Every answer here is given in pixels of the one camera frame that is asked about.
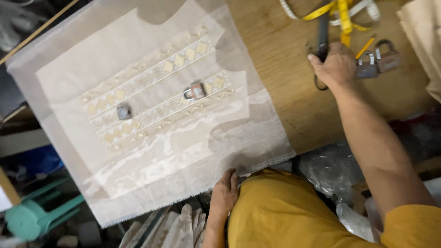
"black scissors handle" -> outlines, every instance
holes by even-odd
[[[329,0],[323,0],[323,6],[327,5]],[[328,26],[329,26],[329,14],[328,12],[322,14],[318,18],[318,49],[316,56],[320,59],[321,62],[326,60],[328,55]],[[328,87],[321,88],[318,86],[317,75],[314,75],[314,84],[315,87],[319,90],[327,90]]]

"yellow measuring tape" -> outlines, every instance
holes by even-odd
[[[298,19],[284,0],[281,0],[280,3],[282,4],[283,9],[286,11],[289,17],[291,17],[292,19]],[[366,32],[370,30],[370,27],[361,26],[351,22],[351,18],[349,17],[349,13],[348,13],[349,6],[351,4],[352,4],[352,0],[333,0],[331,3],[299,19],[312,20],[327,13],[328,11],[330,15],[333,15],[338,10],[341,20],[341,36],[340,36],[341,43],[349,47],[351,45],[351,32],[353,29],[362,32]]]

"padlock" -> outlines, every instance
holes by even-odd
[[[370,63],[363,64],[363,55],[368,55],[370,58]],[[364,52],[363,55],[358,60],[358,65],[355,67],[355,76],[358,79],[371,79],[378,77],[378,68],[375,64],[374,54],[371,52]]]
[[[198,100],[201,98],[204,98],[206,96],[204,87],[202,86],[202,83],[196,83],[190,87],[188,87],[184,92],[182,93],[182,96],[187,101],[192,100]]]
[[[380,54],[380,46],[383,44],[386,44],[389,47],[389,52]],[[380,40],[375,45],[375,53],[377,54],[377,65],[380,73],[395,69],[400,64],[400,55],[395,51],[393,43],[390,40]]]

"beige fabric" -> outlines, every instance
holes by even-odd
[[[222,1],[97,0],[8,71],[101,226],[295,155]]]
[[[440,0],[414,0],[397,12],[400,24],[411,42],[430,83],[427,92],[441,102],[441,24]]]

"pencil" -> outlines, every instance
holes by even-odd
[[[366,45],[360,50],[360,52],[357,54],[357,57],[355,59],[358,59],[365,51],[366,49],[372,44],[372,42],[375,40],[375,37],[377,34],[372,35],[372,37],[367,41]]]

